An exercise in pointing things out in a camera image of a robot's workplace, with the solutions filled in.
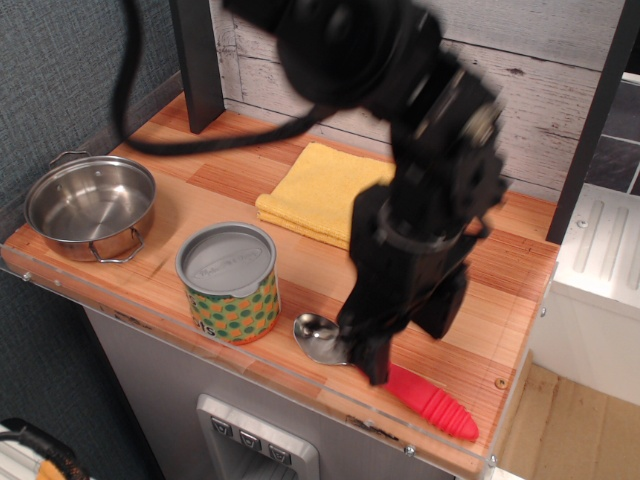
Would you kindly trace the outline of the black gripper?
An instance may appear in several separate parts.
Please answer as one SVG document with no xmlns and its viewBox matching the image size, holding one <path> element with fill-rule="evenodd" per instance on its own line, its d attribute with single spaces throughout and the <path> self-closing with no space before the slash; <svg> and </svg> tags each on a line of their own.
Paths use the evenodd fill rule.
<svg viewBox="0 0 640 480">
<path fill-rule="evenodd" d="M 413 322 L 434 339 L 451 328 L 464 300 L 466 257 L 475 238 L 461 233 L 438 245 L 393 231 L 389 189 L 375 185 L 354 201 L 349 255 L 355 286 L 338 314 L 349 361 L 372 386 L 388 381 L 391 338 Z"/>
</svg>

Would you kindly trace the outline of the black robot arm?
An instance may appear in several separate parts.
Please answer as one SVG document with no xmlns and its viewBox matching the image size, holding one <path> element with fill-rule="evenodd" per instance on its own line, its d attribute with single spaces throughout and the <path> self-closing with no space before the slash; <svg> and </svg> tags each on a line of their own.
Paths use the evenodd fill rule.
<svg viewBox="0 0 640 480">
<path fill-rule="evenodd" d="M 338 314 L 349 363 L 387 381 L 392 337 L 434 338 L 464 297 L 468 232 L 507 188 L 495 93 L 441 47 L 437 19 L 410 1 L 230 1 L 272 34 L 294 90 L 321 112 L 361 107 L 389 123 L 395 174 L 353 203 L 355 286 Z"/>
</svg>

